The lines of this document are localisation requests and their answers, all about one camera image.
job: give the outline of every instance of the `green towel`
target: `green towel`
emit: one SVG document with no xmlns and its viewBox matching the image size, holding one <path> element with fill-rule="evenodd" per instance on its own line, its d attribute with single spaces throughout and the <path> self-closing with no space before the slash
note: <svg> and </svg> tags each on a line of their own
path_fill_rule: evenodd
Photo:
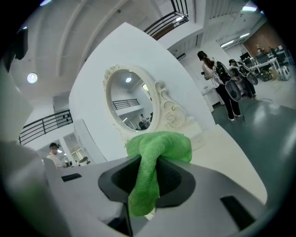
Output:
<svg viewBox="0 0 296 237">
<path fill-rule="evenodd" d="M 126 144 L 129 156 L 141 155 L 136 185 L 129 195 L 129 214 L 144 216 L 155 207 L 159 198 L 156 160 L 160 155 L 170 159 L 190 162 L 192 149 L 190 139 L 183 134 L 169 131 L 145 133 L 132 138 Z"/>
</svg>

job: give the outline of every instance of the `fluorescent light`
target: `fluorescent light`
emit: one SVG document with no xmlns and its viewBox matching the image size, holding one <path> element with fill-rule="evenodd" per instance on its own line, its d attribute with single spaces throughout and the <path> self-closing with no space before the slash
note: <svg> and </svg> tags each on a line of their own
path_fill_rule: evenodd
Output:
<svg viewBox="0 0 296 237">
<path fill-rule="evenodd" d="M 229 42 L 227 42 L 227 43 L 225 43 L 225 44 L 222 44 L 220 47 L 223 48 L 224 46 L 231 44 L 233 41 L 234 41 L 234 40 L 231 40 L 231 41 L 229 41 Z"/>
<path fill-rule="evenodd" d="M 184 17 L 178 17 L 177 19 L 176 19 L 176 21 L 180 21 L 180 20 L 182 20 Z"/>
<path fill-rule="evenodd" d="M 240 36 L 240 38 L 243 38 L 243 37 L 245 37 L 245 36 L 247 36 L 247 35 L 249 35 L 249 34 L 250 34 L 250 33 L 244 34 L 244 35 Z"/>
<path fill-rule="evenodd" d="M 27 80 L 28 80 L 28 82 L 31 83 L 31 84 L 37 82 L 37 79 L 38 79 L 38 77 L 37 77 L 36 73 L 30 73 L 30 74 L 27 76 Z"/>
<path fill-rule="evenodd" d="M 254 6 L 244 6 L 242 8 L 242 11 L 244 11 L 244 12 L 254 12 L 256 10 L 257 10 L 257 8 Z"/>
<path fill-rule="evenodd" d="M 44 6 L 50 2 L 51 2 L 51 0 L 44 0 L 42 3 L 40 3 L 40 6 Z"/>
</svg>

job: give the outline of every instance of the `wooden wall panel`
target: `wooden wall panel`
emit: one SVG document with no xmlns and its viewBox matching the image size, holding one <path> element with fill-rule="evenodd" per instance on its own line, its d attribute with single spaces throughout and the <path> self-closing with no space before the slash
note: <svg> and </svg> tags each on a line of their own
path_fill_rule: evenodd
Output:
<svg viewBox="0 0 296 237">
<path fill-rule="evenodd" d="M 244 42 L 244 46 L 250 52 L 251 56 L 256 56 L 258 54 L 258 44 L 259 47 L 264 48 L 266 52 L 269 51 L 268 47 L 274 49 L 279 45 L 284 47 L 284 43 L 282 42 L 280 36 L 268 22 L 262 25 L 248 40 Z"/>
</svg>

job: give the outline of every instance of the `metal railing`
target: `metal railing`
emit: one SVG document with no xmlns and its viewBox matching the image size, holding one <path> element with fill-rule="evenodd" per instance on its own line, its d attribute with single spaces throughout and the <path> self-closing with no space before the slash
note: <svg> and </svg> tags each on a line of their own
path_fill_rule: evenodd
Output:
<svg viewBox="0 0 296 237">
<path fill-rule="evenodd" d="M 127 107 L 138 106 L 138 105 L 140 104 L 137 99 L 112 101 L 112 107 L 114 110 L 124 109 Z"/>
<path fill-rule="evenodd" d="M 49 115 L 24 126 L 18 138 L 18 142 L 21 145 L 25 145 L 54 129 L 71 123 L 73 123 L 73 120 L 70 110 Z"/>
<path fill-rule="evenodd" d="M 176 27 L 188 22 L 186 0 L 171 0 L 173 12 L 163 16 L 149 26 L 145 33 L 158 40 Z"/>
</svg>

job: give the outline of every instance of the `black backpack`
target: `black backpack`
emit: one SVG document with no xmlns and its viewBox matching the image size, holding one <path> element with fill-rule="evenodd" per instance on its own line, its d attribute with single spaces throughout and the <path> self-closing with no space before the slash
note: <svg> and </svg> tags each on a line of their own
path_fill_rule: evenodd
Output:
<svg viewBox="0 0 296 237">
<path fill-rule="evenodd" d="M 217 61 L 216 72 L 220 80 L 226 84 L 231 79 L 230 73 L 222 62 Z"/>
</svg>

